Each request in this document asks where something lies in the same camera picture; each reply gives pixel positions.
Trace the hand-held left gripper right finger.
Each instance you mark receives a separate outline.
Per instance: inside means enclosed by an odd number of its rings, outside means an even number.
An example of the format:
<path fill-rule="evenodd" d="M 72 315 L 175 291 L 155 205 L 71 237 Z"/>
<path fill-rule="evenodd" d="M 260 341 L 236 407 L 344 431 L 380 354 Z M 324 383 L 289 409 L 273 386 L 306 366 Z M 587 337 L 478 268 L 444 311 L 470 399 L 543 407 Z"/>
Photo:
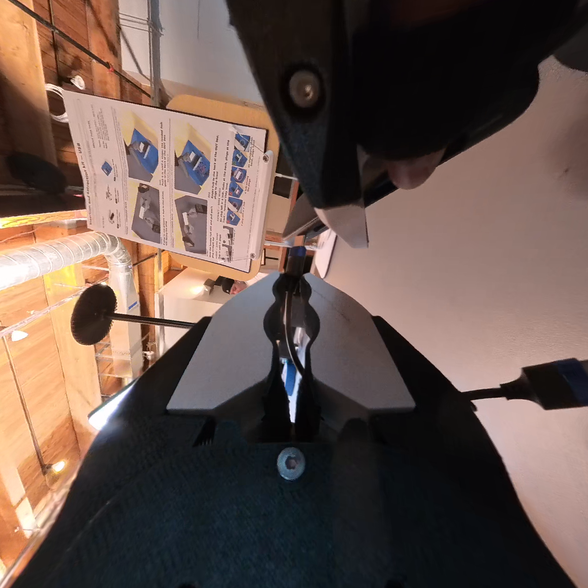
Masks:
<path fill-rule="evenodd" d="M 294 290 L 294 365 L 299 439 L 416 407 L 371 314 L 309 273 Z"/>

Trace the silver ventilation duct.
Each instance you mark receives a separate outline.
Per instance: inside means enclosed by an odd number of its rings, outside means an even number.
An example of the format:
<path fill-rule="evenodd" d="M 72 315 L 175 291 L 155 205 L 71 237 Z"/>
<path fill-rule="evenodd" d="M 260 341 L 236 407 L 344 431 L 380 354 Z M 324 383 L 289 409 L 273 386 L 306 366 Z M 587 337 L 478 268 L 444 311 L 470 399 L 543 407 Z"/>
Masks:
<path fill-rule="evenodd" d="M 133 263 L 121 239 L 90 231 L 11 249 L 1 254 L 1 290 L 6 290 L 96 256 L 107 260 L 117 307 L 138 318 L 140 304 Z"/>

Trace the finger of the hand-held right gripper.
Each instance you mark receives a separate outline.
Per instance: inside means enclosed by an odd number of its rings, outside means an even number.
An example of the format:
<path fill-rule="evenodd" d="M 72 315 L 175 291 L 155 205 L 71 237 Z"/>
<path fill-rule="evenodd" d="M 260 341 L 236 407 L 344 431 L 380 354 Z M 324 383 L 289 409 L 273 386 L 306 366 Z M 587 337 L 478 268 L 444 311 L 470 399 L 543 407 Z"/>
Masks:
<path fill-rule="evenodd" d="M 390 179 L 389 160 L 371 155 L 363 147 L 357 146 L 357 162 L 364 208 L 375 204 L 398 190 L 398 187 Z"/>
<path fill-rule="evenodd" d="M 354 249 L 367 249 L 369 235 L 363 204 L 316 209 L 319 220 Z"/>

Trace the black usb cable blue plugs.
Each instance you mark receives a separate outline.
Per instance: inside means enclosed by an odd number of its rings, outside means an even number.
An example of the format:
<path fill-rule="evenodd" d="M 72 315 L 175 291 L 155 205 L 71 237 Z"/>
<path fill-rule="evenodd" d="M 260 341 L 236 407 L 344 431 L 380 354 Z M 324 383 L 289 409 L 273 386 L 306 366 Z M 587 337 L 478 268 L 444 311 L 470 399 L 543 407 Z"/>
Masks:
<path fill-rule="evenodd" d="M 306 370 L 298 358 L 293 342 L 292 314 L 293 298 L 299 290 L 305 259 L 304 246 L 289 248 L 285 264 L 288 285 L 283 312 L 286 347 L 301 377 L 305 376 Z M 463 392 L 462 396 L 468 401 L 485 399 L 530 401 L 543 410 L 583 408 L 587 406 L 587 361 L 581 362 L 572 358 L 524 367 L 520 376 L 512 382 L 501 384 L 498 388 Z"/>

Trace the printed instruction poster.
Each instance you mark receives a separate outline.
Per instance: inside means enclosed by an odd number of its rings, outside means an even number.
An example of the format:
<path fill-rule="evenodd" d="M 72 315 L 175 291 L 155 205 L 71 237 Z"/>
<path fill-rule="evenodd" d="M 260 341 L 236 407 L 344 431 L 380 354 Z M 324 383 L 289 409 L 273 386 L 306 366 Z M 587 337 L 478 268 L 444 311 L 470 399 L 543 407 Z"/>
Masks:
<path fill-rule="evenodd" d="M 266 129 L 70 90 L 88 228 L 252 276 L 273 167 Z"/>

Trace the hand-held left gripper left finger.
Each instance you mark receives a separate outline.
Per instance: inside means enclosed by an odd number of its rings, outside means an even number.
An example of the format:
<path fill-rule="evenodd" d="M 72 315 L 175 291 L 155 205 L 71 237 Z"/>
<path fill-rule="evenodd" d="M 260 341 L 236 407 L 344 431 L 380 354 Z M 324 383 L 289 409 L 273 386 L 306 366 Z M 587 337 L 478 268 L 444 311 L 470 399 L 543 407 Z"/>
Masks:
<path fill-rule="evenodd" d="M 266 275 L 215 312 L 168 401 L 169 414 L 233 421 L 271 442 L 290 438 L 277 336 L 266 331 L 280 277 Z"/>

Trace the grey usb hub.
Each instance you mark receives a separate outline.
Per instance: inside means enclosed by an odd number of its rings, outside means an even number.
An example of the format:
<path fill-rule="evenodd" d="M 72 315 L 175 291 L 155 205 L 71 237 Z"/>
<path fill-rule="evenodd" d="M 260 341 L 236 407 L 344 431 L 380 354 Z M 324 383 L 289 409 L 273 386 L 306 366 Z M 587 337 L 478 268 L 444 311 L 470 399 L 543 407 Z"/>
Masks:
<path fill-rule="evenodd" d="M 320 220 L 306 194 L 301 193 L 289 213 L 280 247 L 293 248 L 295 240 L 301 237 L 303 246 L 317 252 L 324 246 L 325 234 L 329 234 L 329 228 Z"/>

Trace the person's right hand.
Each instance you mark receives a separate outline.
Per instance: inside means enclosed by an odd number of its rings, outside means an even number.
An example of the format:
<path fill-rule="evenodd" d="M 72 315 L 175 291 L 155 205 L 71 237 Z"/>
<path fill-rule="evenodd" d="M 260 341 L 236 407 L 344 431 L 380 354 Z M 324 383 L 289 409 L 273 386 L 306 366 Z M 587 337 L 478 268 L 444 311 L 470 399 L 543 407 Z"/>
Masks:
<path fill-rule="evenodd" d="M 389 160 L 386 170 L 398 189 L 410 190 L 423 185 L 442 162 L 446 149 L 415 158 Z"/>

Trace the black round lamp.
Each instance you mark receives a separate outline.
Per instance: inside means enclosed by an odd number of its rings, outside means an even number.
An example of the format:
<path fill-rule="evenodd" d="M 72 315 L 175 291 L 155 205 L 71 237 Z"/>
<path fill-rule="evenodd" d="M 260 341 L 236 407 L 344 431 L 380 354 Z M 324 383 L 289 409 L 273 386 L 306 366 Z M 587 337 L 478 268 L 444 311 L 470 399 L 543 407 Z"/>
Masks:
<path fill-rule="evenodd" d="M 54 164 L 39 156 L 12 152 L 5 157 L 6 167 L 11 177 L 31 187 L 51 195 L 63 195 L 67 181 L 63 172 Z"/>

